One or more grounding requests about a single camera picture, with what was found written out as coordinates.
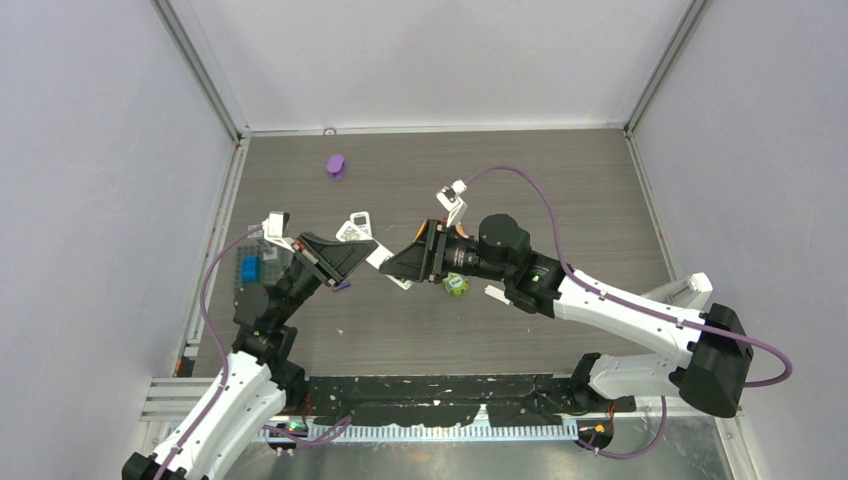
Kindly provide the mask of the white remote control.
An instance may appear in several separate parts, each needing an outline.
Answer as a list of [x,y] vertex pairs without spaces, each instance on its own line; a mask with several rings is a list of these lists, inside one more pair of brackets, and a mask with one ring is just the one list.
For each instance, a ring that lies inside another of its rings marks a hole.
[[350,215],[350,221],[367,236],[372,235],[370,213],[368,211],[352,213]]
[[386,248],[382,243],[377,241],[372,235],[367,236],[364,232],[359,230],[351,221],[350,218],[345,221],[342,226],[337,230],[335,234],[335,238],[342,242],[352,242],[352,241],[363,241],[363,240],[373,240],[376,242],[377,248],[366,258],[366,262],[373,267],[375,270],[379,270],[379,267],[382,265],[384,261],[393,256],[393,253]]

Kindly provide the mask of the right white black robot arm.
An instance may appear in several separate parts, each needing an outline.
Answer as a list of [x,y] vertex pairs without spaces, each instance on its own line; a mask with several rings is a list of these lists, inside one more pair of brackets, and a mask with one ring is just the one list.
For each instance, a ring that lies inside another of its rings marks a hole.
[[485,217],[469,238],[429,219],[379,270],[418,283],[450,273],[500,281],[503,300],[526,313],[581,322],[647,348],[630,357],[584,355],[570,385],[584,410],[625,396],[679,397],[720,418],[739,409],[753,349],[733,309],[714,303],[703,312],[606,285],[534,251],[529,233],[509,215]]

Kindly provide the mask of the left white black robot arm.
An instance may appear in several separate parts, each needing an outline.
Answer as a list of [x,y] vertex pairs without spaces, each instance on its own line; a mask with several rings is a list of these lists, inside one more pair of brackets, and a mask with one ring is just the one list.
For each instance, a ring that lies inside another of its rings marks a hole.
[[273,416],[305,405],[305,371],[289,359],[297,330],[287,322],[320,287],[346,280],[378,244],[262,231],[266,241],[291,251],[290,264],[273,284],[239,289],[233,317],[239,332],[213,383],[162,445],[130,456],[122,478],[221,479]]

